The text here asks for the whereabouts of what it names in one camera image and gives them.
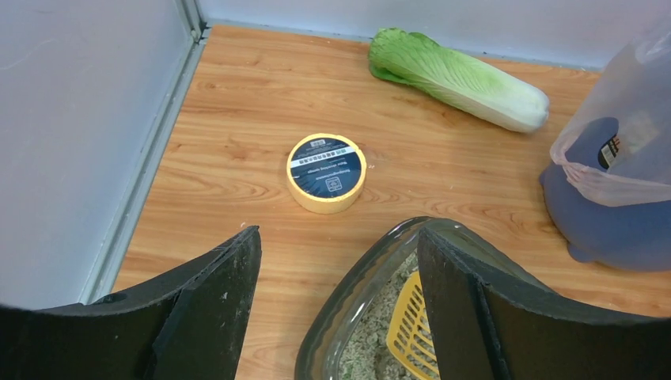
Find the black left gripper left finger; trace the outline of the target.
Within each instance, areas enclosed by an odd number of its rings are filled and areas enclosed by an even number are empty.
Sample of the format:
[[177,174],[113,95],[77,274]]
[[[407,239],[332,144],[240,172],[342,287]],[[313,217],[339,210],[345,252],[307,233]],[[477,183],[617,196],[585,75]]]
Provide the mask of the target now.
[[94,303],[1,308],[4,379],[232,379],[262,257],[257,226]]

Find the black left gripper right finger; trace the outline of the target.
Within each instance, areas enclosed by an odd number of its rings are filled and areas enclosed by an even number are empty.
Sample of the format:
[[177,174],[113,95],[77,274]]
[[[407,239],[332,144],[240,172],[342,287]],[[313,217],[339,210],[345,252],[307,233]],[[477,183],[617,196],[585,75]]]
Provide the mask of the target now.
[[423,297],[443,379],[667,379],[670,320],[592,306],[458,249],[418,241]]

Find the yellow litter scoop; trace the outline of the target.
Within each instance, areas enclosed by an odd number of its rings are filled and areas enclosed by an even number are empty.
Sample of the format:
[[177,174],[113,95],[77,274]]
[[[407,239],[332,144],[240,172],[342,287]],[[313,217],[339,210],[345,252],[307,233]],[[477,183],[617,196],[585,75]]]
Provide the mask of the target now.
[[439,379],[419,272],[405,281],[392,312],[386,345],[392,356],[417,379]]

